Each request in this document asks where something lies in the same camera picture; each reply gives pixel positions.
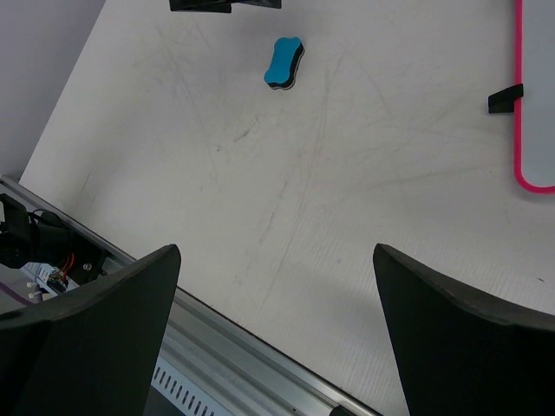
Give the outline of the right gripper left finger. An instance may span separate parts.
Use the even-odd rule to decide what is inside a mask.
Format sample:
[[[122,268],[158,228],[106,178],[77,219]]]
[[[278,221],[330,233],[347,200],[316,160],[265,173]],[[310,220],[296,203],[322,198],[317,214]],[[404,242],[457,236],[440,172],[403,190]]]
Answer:
[[[141,415],[180,273],[174,244],[1,316],[3,415]]]

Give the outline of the pink framed whiteboard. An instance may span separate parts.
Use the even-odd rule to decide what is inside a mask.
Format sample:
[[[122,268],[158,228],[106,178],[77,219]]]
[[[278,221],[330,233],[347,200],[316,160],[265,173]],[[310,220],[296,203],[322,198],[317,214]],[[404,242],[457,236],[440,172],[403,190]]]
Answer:
[[[554,2],[515,3],[514,176],[536,194],[554,193]]]

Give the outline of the blue whiteboard eraser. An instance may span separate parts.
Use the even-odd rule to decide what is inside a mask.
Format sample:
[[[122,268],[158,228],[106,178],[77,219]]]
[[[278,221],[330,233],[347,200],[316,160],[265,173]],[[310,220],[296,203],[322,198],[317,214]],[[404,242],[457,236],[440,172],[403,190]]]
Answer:
[[[299,37],[281,37],[276,40],[271,63],[264,74],[264,82],[271,89],[291,89],[296,82],[304,45]]]

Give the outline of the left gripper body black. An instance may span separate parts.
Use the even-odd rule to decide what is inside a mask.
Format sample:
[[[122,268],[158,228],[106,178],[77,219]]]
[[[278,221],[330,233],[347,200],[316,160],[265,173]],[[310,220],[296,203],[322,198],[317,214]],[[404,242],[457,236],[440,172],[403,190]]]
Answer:
[[[172,12],[231,13],[235,4],[245,4],[269,9],[281,9],[281,0],[170,0]]]

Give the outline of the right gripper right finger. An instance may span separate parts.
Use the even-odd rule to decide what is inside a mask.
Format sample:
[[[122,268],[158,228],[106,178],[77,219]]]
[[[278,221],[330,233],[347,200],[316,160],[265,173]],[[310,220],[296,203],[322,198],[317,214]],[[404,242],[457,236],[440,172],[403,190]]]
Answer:
[[[412,415],[552,415],[554,317],[386,245],[375,279]]]

